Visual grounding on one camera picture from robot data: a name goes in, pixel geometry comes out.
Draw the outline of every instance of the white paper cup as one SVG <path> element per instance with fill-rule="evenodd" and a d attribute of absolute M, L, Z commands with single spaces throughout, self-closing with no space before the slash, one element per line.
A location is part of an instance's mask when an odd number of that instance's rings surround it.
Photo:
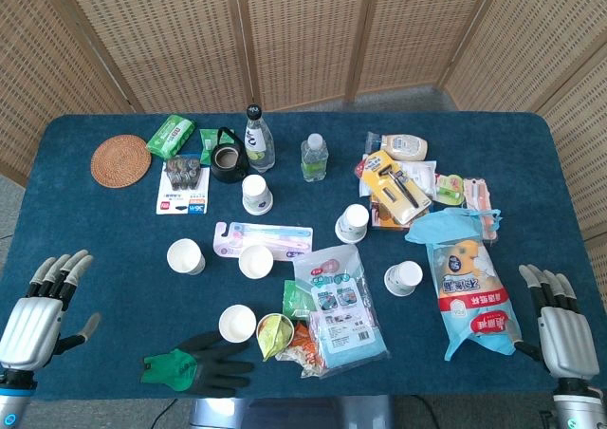
<path fill-rule="evenodd" d="M 390 267 L 383 276 L 386 289 L 394 296 L 408 296 L 421 282 L 423 272 L 414 261 L 403 261 Z"/>
<path fill-rule="evenodd" d="M 249 279 L 266 277 L 274 266 L 272 252 L 266 246 L 248 246 L 240 252 L 238 268 Z"/>
<path fill-rule="evenodd" d="M 361 204 L 351 204 L 335 223 L 335 234 L 341 242 L 356 244 L 367 234 L 369 211 Z"/>
<path fill-rule="evenodd" d="M 247 306 L 237 304 L 223 311 L 219 317 L 219 333 L 228 342 L 244 342 L 255 332 L 257 319 Z"/>
<path fill-rule="evenodd" d="M 167 261 L 175 272 L 196 275 L 205 269 L 205 257 L 191 239 L 179 239 L 167 250 Z"/>
<path fill-rule="evenodd" d="M 243 206 L 251 215 L 263 215 L 272 209 L 274 196 L 266 180 L 259 175 L 250 175 L 243 180 Z"/>
<path fill-rule="evenodd" d="M 291 342 L 293 342 L 293 337 L 295 336 L 295 327 L 293 326 L 293 322 L 291 322 L 289 320 L 289 318 L 286 315 L 283 315 L 282 313 L 269 313 L 268 315 L 265 315 L 257 324 L 257 328 L 255 329 L 255 337 L 259 338 L 259 330 L 261 329 L 262 325 L 264 324 L 264 321 L 266 320 L 267 317 L 272 317 L 272 316 L 279 316 L 282 317 L 283 320 L 285 320 L 289 326 L 291 326 L 291 337 L 288 340 L 287 345 L 290 345 Z"/>

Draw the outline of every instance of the green glove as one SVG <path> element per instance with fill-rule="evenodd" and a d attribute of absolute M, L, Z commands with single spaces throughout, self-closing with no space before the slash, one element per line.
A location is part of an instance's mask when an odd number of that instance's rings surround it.
<path fill-rule="evenodd" d="M 248 344 L 212 348 L 220 339 L 219 332 L 207 332 L 181 343 L 170 353 L 144 358 L 141 382 L 163 383 L 174 391 L 211 398 L 234 397 L 234 388 L 248 385 L 248 379 L 234 375 L 250 372 L 253 364 L 222 361 Z"/>

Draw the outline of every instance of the green package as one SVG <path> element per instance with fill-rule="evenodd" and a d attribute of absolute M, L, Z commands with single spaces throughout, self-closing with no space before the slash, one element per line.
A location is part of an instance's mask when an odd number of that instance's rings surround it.
<path fill-rule="evenodd" d="M 293 326 L 282 315 L 276 314 L 267 317 L 257 336 L 257 342 L 264 355 L 264 361 L 278 355 L 288 347 L 293 334 Z"/>
<path fill-rule="evenodd" d="M 310 311 L 314 310 L 312 296 L 298 289 L 294 280 L 285 280 L 283 315 L 291 320 L 307 320 Z"/>
<path fill-rule="evenodd" d="M 193 129 L 192 121 L 172 114 L 154 133 L 146 147 L 152 154 L 170 159 L 181 149 Z"/>
<path fill-rule="evenodd" d="M 200 139 L 202 140 L 202 152 L 200 153 L 200 164 L 211 166 L 211 153 L 217 145 L 217 132 L 219 130 L 215 128 L 201 128 Z M 221 134 L 221 140 L 219 144 L 226 142 L 234 143 L 234 140 L 228 136 L 227 133 Z"/>

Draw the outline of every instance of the plastic bottle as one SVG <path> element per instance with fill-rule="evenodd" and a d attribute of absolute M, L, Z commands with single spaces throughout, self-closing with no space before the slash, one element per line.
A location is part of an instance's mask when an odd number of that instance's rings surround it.
<path fill-rule="evenodd" d="M 326 176 L 326 161 L 329 151 L 326 142 L 318 133 L 313 133 L 302 142 L 302 173 L 307 182 L 323 180 Z"/>
<path fill-rule="evenodd" d="M 258 104 L 247 107 L 247 131 L 245 133 L 245 147 L 250 166 L 260 173 L 265 173 L 276 160 L 274 154 L 274 138 L 262 118 L 262 108 Z"/>

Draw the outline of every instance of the bottle cap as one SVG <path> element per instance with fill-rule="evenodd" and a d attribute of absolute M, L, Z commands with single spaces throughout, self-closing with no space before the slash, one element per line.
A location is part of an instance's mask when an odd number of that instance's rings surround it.
<path fill-rule="evenodd" d="M 310 149 L 318 151 L 322 148 L 322 136 L 318 133 L 313 133 L 307 137 L 307 145 L 310 146 Z"/>
<path fill-rule="evenodd" d="M 257 121 L 262 117 L 262 107 L 259 104 L 250 104 L 247 106 L 247 117 L 252 121 Z"/>

